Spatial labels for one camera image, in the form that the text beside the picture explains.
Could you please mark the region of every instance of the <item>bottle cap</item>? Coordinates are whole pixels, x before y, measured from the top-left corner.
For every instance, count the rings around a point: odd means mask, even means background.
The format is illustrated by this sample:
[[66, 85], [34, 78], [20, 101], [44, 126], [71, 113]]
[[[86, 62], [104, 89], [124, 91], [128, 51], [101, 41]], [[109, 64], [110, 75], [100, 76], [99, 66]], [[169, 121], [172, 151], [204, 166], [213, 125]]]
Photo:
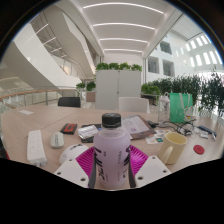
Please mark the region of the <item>bottle cap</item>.
[[102, 115], [102, 126], [105, 128], [121, 127], [121, 115], [117, 113], [107, 113]]

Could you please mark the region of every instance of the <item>cup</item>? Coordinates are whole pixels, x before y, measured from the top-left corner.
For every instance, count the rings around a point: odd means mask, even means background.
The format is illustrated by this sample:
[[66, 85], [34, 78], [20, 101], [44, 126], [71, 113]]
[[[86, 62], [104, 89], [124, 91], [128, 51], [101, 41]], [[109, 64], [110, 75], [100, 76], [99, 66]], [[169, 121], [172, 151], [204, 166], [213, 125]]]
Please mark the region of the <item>cup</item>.
[[159, 151], [159, 159], [164, 164], [175, 164], [187, 144], [187, 138], [178, 133], [170, 132], [165, 134], [163, 144]]

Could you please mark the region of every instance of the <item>wooden table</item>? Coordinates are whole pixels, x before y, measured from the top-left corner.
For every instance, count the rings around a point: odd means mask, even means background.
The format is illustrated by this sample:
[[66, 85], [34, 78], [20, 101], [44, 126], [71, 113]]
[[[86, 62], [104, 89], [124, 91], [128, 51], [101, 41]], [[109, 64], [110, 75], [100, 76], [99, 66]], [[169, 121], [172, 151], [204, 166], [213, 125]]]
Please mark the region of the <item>wooden table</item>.
[[[18, 111], [28, 110], [34, 112], [31, 115], [24, 115]], [[77, 123], [78, 128], [85, 124], [101, 123], [101, 116], [104, 113], [112, 112], [106, 110], [71, 108], [71, 107], [49, 107], [44, 105], [30, 105], [10, 110], [1, 115], [1, 126], [3, 132], [3, 142], [9, 158], [13, 161], [29, 164], [27, 160], [27, 137], [29, 131], [41, 130], [47, 165], [40, 167], [50, 173], [54, 173], [59, 167], [59, 158], [62, 152], [72, 144], [81, 143], [78, 131], [74, 135], [64, 135], [65, 144], [61, 149], [53, 149], [50, 146], [50, 139], [54, 132], [60, 131], [65, 123]], [[118, 112], [121, 116], [135, 115], [136, 112]], [[156, 122], [158, 115], [150, 113], [137, 113], [145, 120]], [[209, 139], [202, 139], [199, 136], [193, 138], [188, 136], [188, 143], [174, 165], [167, 165], [167, 168], [173, 173], [187, 166], [216, 160], [222, 155], [224, 148], [224, 127], [216, 121], [206, 117], [196, 117], [195, 125], [204, 125], [216, 131], [217, 138], [213, 142], [211, 135]], [[132, 140], [131, 144], [142, 150], [148, 156], [158, 155], [161, 144], [149, 145], [145, 139]], [[203, 155], [196, 154], [193, 150], [194, 145], [201, 145], [205, 149]], [[96, 189], [103, 189], [98, 175], [96, 178]], [[123, 186], [123, 189], [130, 188], [129, 180]]]

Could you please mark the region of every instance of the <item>chair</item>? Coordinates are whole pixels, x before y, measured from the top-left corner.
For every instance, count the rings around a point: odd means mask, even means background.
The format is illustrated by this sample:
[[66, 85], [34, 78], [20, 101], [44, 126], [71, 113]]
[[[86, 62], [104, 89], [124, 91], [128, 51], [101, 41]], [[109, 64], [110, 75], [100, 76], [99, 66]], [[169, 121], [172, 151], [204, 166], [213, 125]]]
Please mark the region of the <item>chair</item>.
[[81, 107], [80, 97], [60, 97], [59, 107]]
[[118, 104], [120, 111], [150, 113], [149, 101], [144, 98], [119, 97]]

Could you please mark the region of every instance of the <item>plastic bottle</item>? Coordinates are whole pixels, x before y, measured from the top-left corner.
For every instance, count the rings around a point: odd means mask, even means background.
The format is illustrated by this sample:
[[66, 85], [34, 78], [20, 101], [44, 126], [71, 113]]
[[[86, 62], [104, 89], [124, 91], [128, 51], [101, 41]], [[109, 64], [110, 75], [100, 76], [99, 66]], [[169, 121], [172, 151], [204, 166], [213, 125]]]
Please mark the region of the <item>plastic bottle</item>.
[[101, 184], [120, 189], [128, 174], [130, 136], [121, 129], [121, 115], [102, 115], [102, 130], [94, 136], [96, 164]]

